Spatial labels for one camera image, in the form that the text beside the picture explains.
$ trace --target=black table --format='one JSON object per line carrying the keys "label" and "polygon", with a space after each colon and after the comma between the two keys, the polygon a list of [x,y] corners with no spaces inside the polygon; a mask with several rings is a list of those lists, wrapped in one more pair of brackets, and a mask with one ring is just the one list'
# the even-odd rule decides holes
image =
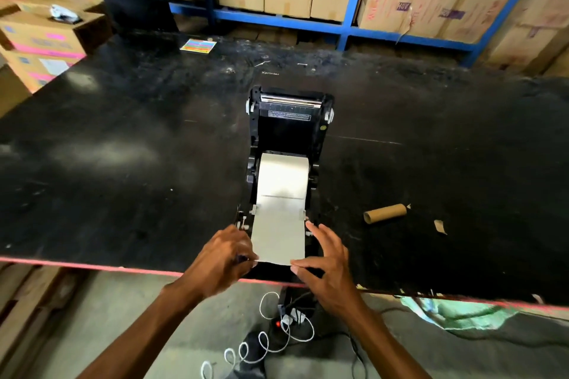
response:
{"label": "black table", "polygon": [[333,82],[322,219],[356,283],[569,306],[567,81],[185,40],[115,36],[0,120],[0,260],[183,272],[245,189],[253,74],[305,63]]}

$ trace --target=green cloth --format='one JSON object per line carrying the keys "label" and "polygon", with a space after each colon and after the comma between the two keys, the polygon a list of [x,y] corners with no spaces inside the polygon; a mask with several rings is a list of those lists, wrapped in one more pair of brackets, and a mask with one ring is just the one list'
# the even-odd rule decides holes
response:
{"label": "green cloth", "polygon": [[419,317],[444,330],[497,330],[518,310],[487,303],[471,303],[402,296],[401,303]]}

